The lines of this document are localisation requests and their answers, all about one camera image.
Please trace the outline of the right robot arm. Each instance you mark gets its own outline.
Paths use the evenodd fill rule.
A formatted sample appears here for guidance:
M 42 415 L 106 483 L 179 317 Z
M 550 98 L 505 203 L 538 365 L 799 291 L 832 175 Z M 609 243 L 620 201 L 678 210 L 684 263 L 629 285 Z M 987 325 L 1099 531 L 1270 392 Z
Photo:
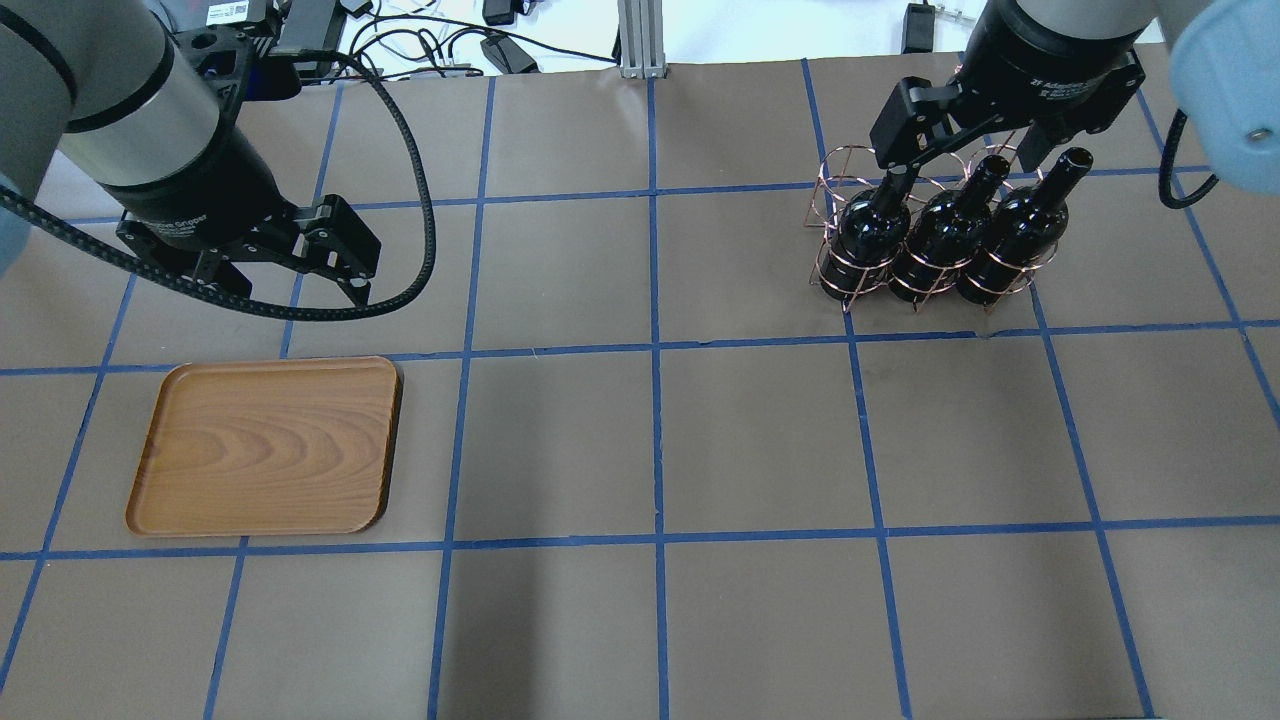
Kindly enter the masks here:
M 869 138 L 879 168 L 915 176 L 982 135 L 1024 129 L 1025 170 L 1106 131 L 1146 79 L 1134 46 L 1157 23 L 1169 85 L 1221 181 L 1277 192 L 1275 1 L 988 1 L 941 86 L 906 77 Z

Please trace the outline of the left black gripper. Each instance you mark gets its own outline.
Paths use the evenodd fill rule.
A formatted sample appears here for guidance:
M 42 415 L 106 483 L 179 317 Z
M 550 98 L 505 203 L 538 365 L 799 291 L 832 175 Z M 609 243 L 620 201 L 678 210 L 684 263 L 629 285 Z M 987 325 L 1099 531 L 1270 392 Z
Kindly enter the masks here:
M 289 201 L 239 129 L 216 131 L 170 177 L 118 186 L 116 200 L 128 214 L 116 228 L 125 245 L 197 284 L 251 299 L 253 284 L 234 263 L 274 263 L 337 283 L 357 307 L 369 304 L 378 237 L 338 195 L 310 208 Z

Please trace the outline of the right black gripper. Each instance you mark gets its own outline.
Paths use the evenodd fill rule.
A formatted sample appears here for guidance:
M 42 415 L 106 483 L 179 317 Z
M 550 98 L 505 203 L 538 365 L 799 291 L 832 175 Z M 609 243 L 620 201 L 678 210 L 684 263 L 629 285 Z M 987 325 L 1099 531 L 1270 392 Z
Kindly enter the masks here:
M 1146 27 L 1140 1 L 988 1 L 954 78 L 906 77 L 890 92 L 869 133 L 877 167 L 920 170 L 982 135 L 1028 127 L 1016 158 L 1042 179 L 1051 151 L 1105 132 L 1133 100 Z

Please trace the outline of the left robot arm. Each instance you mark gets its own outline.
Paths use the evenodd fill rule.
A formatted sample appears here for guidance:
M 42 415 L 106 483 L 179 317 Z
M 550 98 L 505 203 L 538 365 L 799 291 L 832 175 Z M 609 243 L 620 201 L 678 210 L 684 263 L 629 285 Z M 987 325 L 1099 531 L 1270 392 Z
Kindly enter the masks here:
M 349 204 L 291 202 L 237 119 L 262 41 L 170 32 L 142 1 L 3 4 L 3 251 L 23 225 L 239 313 L 367 316 L 380 241 Z M 118 246 L 36 197 L 63 154 L 122 208 Z

